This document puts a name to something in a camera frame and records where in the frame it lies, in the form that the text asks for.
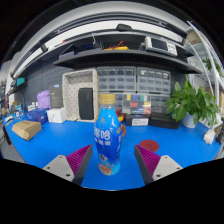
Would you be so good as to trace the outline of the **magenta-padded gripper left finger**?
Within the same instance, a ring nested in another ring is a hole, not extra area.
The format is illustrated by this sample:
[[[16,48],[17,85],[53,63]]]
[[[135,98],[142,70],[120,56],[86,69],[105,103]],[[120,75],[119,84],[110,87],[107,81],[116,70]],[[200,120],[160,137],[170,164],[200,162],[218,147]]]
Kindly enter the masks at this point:
[[[81,185],[92,154],[92,145],[87,145],[67,156],[58,155],[44,167],[44,170]]]

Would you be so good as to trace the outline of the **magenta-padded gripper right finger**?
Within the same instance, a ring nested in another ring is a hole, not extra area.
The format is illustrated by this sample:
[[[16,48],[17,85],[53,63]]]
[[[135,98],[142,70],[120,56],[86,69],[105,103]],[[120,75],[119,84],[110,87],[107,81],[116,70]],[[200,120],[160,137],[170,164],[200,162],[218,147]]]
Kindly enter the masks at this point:
[[[159,156],[139,145],[134,147],[134,155],[145,185],[182,169],[182,167],[168,155]]]

